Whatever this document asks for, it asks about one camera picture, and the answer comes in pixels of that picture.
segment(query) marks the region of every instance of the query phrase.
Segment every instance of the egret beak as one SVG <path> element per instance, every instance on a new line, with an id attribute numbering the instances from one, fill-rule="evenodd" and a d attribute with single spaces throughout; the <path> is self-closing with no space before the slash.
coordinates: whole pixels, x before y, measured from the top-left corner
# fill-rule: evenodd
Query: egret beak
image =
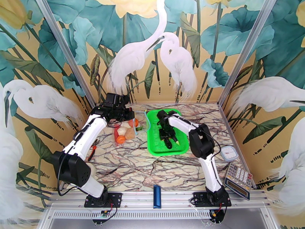
<path id="1" fill-rule="evenodd" d="M 304 104 L 304 105 L 305 105 L 305 101 L 290 100 L 290 102 L 293 102 L 293 103 L 300 103 L 300 104 Z"/>
<path id="2" fill-rule="evenodd" d="M 146 52 L 149 50 L 149 49 L 151 49 L 151 48 L 153 48 L 153 47 L 155 47 L 159 42 L 160 42 L 160 40 L 162 40 L 162 39 L 164 39 L 164 36 L 161 36 L 161 37 L 159 37 L 147 50 L 146 50 Z"/>
<path id="3" fill-rule="evenodd" d="M 8 97 L 10 96 L 11 92 L 7 93 L 4 97 L 4 108 L 5 108 L 5 126 L 7 127 L 7 121 L 8 121 L 8 112 L 10 109 L 10 102 L 8 100 Z"/>

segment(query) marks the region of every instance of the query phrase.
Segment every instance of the robotic arm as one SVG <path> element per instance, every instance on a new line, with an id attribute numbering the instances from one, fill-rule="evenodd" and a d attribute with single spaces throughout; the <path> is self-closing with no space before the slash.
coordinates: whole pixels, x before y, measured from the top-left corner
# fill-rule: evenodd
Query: robotic arm
<path id="1" fill-rule="evenodd" d="M 128 101 L 129 97 L 126 95 L 108 93 L 105 102 L 93 108 L 88 121 L 75 133 L 72 142 L 61 152 L 56 151 L 52 155 L 51 162 L 58 183 L 62 180 L 74 184 L 100 202 L 108 200 L 107 188 L 90 175 L 91 169 L 85 163 L 85 159 L 91 144 L 109 123 L 122 122 L 135 117 L 134 111 L 125 107 Z"/>
<path id="2" fill-rule="evenodd" d="M 229 194 L 222 185 L 214 161 L 214 139 L 205 124 L 192 123 L 175 111 L 157 114 L 159 124 L 166 131 L 175 127 L 189 137 L 192 153 L 199 159 L 205 175 L 205 188 L 208 203 L 212 206 L 231 206 Z"/>

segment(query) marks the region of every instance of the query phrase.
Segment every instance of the calculator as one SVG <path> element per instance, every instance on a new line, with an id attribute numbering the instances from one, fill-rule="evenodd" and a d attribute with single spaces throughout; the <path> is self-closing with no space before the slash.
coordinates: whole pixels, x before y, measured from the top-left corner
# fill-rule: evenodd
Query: calculator
<path id="1" fill-rule="evenodd" d="M 225 185 L 243 198 L 250 200 L 252 174 L 230 163 L 225 177 Z"/>

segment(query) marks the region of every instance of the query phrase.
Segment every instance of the black mounting plate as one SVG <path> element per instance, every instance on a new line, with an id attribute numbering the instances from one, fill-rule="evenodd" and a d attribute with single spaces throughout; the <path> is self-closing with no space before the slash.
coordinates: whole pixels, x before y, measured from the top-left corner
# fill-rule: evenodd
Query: black mounting plate
<path id="1" fill-rule="evenodd" d="M 193 199 L 195 207 L 220 207 L 220 203 L 222 204 L 222 207 L 232 206 L 229 195 L 221 198 L 219 204 L 215 204 L 214 206 L 209 203 L 207 198 L 207 192 L 194 192 Z"/>
<path id="2" fill-rule="evenodd" d="M 108 193 L 108 197 L 111 199 L 111 202 L 115 203 L 117 208 L 121 207 L 122 202 L 122 193 Z M 111 208 L 110 201 L 108 203 L 102 204 L 98 199 L 87 196 L 84 204 L 85 208 Z"/>

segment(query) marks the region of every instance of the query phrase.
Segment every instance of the red pliers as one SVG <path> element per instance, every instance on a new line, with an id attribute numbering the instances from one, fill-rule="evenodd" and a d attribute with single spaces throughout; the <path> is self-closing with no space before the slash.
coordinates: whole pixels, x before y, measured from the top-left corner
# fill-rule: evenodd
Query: red pliers
<path id="1" fill-rule="evenodd" d="M 98 145 L 99 142 L 100 142 L 100 141 L 99 141 L 98 139 L 96 139 L 96 140 L 93 142 L 93 144 L 92 144 L 92 146 L 91 146 L 92 152 L 91 152 L 90 156 L 88 157 L 88 161 L 91 161 L 92 157 L 94 156 L 96 146 Z"/>

